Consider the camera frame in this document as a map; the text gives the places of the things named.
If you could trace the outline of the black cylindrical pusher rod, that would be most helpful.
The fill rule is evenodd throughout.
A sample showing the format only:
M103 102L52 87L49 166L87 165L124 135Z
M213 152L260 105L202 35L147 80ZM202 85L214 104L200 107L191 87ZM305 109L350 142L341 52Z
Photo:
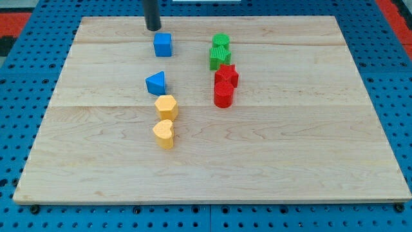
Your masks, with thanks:
M158 0L142 0L146 28L150 31L161 29Z

